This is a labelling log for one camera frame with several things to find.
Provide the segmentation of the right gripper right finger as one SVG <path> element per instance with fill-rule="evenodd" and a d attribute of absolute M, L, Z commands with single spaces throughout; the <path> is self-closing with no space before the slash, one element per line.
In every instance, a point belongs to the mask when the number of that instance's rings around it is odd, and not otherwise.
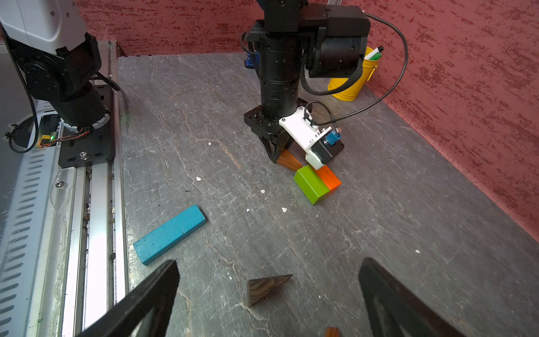
<path fill-rule="evenodd" d="M 359 283 L 374 336 L 462 336 L 373 258 L 365 258 Z"/>

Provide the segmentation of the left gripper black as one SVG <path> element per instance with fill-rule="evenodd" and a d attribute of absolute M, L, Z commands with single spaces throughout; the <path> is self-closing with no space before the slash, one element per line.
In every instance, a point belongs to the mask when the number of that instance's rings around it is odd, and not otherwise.
<path fill-rule="evenodd" d="M 276 163 L 285 150 L 294 142 L 292 136 L 279 124 L 279 119 L 287 117 L 296 109 L 305 106 L 307 101 L 297 98 L 271 98 L 263 101 L 262 105 L 244 114 L 244 122 L 252 132 L 261 138 L 269 159 Z"/>

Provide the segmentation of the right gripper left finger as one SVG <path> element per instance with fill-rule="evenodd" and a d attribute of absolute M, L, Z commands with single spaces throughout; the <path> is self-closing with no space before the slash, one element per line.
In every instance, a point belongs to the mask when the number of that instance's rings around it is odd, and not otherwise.
<path fill-rule="evenodd" d="M 177 262 L 167 260 L 80 336 L 165 336 L 180 283 Z"/>

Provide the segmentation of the orange brown triangle block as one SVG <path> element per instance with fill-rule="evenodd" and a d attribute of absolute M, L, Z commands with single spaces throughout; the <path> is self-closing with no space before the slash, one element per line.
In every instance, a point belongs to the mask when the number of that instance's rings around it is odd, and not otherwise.
<path fill-rule="evenodd" d="M 276 163 L 293 172 L 296 172 L 303 167 L 302 163 L 299 162 L 296 157 L 287 149 L 282 150 Z"/>

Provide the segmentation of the green rectangular block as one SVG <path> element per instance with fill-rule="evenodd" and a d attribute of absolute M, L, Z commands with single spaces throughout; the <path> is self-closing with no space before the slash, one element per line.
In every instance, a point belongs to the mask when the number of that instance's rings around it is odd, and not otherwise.
<path fill-rule="evenodd" d="M 299 168 L 294 175 L 294 181 L 311 205 L 316 205 L 330 193 L 328 186 L 310 165 Z"/>

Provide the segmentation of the reddish brown triangle block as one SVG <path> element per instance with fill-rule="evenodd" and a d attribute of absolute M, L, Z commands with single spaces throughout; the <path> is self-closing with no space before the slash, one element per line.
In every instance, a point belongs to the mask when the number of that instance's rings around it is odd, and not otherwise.
<path fill-rule="evenodd" d="M 324 337 L 339 337 L 340 330 L 337 327 L 328 327 L 325 331 Z"/>

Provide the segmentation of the orange rectangular block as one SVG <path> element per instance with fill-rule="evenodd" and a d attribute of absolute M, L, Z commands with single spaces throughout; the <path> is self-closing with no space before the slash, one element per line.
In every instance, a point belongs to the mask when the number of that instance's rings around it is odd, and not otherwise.
<path fill-rule="evenodd" d="M 342 185 L 338 177 L 330 170 L 327 165 L 324 165 L 319 170 L 316 170 L 318 177 L 329 189 L 329 193 L 334 193 L 337 188 Z"/>

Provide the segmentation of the dark wood triangle block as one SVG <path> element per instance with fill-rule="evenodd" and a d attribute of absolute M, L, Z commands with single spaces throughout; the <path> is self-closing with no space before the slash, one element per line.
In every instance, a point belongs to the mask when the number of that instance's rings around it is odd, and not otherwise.
<path fill-rule="evenodd" d="M 292 278 L 292 276 L 293 275 L 279 275 L 250 279 L 246 284 L 246 306 L 248 308 L 254 306 Z"/>

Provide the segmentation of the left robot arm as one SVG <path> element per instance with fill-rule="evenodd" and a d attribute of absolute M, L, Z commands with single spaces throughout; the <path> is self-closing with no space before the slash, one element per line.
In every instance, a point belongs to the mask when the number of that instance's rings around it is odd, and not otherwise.
<path fill-rule="evenodd" d="M 261 83 L 261 104 L 244 121 L 277 161 L 297 143 L 315 169 L 343 149 L 333 122 L 319 124 L 298 90 L 308 78 L 342 78 L 342 90 L 363 74 L 371 22 L 357 6 L 261 1 L 264 12 L 241 36 Z M 1 33 L 30 100 L 52 104 L 74 137 L 109 124 L 92 85 L 101 79 L 98 42 L 73 1 L 3 1 Z"/>

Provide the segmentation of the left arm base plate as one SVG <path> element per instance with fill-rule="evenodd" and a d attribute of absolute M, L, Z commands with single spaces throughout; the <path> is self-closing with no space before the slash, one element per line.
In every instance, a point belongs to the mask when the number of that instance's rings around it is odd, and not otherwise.
<path fill-rule="evenodd" d="M 110 120 L 105 126 L 92 129 L 88 135 L 60 143 L 58 165 L 62 169 L 86 167 L 91 164 L 109 162 L 115 157 L 113 127 L 113 89 L 108 85 L 95 86 L 101 102 L 109 110 Z"/>

